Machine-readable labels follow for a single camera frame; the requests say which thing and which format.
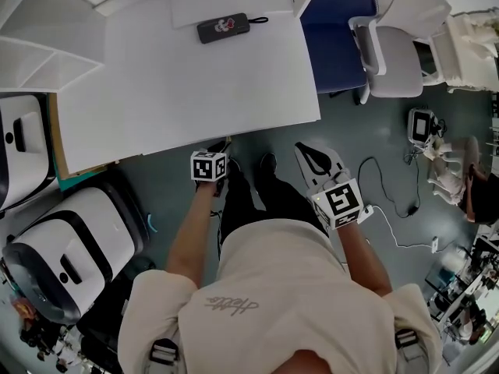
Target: black shoe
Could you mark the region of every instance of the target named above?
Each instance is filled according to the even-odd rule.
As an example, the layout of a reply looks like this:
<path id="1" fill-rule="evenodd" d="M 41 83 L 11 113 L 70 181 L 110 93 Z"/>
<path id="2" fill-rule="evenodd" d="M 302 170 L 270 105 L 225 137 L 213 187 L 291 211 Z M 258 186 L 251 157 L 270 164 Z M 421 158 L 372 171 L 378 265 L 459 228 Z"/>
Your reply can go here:
<path id="1" fill-rule="evenodd" d="M 230 158 L 228 160 L 228 176 L 232 177 L 240 174 L 242 174 L 241 167 L 234 158 Z"/>
<path id="2" fill-rule="evenodd" d="M 263 176 L 274 175 L 278 160 L 273 153 L 266 153 L 260 161 L 260 173 Z"/>

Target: strap buckle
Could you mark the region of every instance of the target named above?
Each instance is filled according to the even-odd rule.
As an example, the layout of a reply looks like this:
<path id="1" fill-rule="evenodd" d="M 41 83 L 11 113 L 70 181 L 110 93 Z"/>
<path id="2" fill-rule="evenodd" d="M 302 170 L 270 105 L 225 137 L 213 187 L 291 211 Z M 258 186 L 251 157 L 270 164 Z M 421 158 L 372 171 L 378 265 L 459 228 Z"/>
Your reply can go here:
<path id="1" fill-rule="evenodd" d="M 160 365 L 175 366 L 179 360 L 179 347 L 168 338 L 156 340 L 150 349 L 149 360 Z"/>
<path id="2" fill-rule="evenodd" d="M 411 329 L 399 330 L 395 334 L 395 345 L 397 349 L 407 348 L 419 343 L 418 334 Z"/>

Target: fiducial marker cube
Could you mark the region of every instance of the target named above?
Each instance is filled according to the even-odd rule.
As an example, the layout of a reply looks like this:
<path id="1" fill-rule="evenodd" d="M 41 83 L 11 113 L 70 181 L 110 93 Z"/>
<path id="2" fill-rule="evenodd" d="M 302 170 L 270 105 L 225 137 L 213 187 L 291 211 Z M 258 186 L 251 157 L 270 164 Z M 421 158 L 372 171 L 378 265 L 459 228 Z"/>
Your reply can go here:
<path id="1" fill-rule="evenodd" d="M 216 182 L 227 173 L 227 154 L 194 151 L 190 157 L 190 177 L 199 182 Z"/>
<path id="2" fill-rule="evenodd" d="M 364 208 L 357 181 L 353 178 L 311 197 L 317 216 L 329 228 L 356 221 Z"/>

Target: white cable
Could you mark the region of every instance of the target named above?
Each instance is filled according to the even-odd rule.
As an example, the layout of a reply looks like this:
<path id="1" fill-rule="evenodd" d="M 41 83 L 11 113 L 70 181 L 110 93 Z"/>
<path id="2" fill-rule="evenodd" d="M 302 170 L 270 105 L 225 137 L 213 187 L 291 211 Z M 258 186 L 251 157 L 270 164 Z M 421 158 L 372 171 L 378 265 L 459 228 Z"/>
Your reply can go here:
<path id="1" fill-rule="evenodd" d="M 395 234 L 393 234 L 393 228 L 391 228 L 391 224 L 388 221 L 387 215 L 384 214 L 384 211 L 378 206 L 378 205 L 373 205 L 373 208 L 377 208 L 384 216 L 384 219 L 387 221 L 388 227 L 390 228 L 391 236 L 395 240 L 395 245 L 398 246 L 399 248 L 412 248 L 414 246 L 426 246 L 427 248 L 431 249 L 431 245 L 428 244 L 412 244 L 412 245 L 399 245 L 397 242 L 397 238 L 395 237 Z"/>

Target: black case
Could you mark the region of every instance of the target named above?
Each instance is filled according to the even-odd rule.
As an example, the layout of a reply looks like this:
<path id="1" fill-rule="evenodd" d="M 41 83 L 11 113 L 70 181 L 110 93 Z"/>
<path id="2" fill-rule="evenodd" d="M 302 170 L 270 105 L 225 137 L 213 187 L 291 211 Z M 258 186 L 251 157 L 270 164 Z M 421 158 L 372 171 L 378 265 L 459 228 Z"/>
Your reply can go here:
<path id="1" fill-rule="evenodd" d="M 235 14 L 200 23 L 197 26 L 197 32 L 201 43 L 206 44 L 238 34 L 246 34 L 250 31 L 249 24 L 246 14 Z"/>

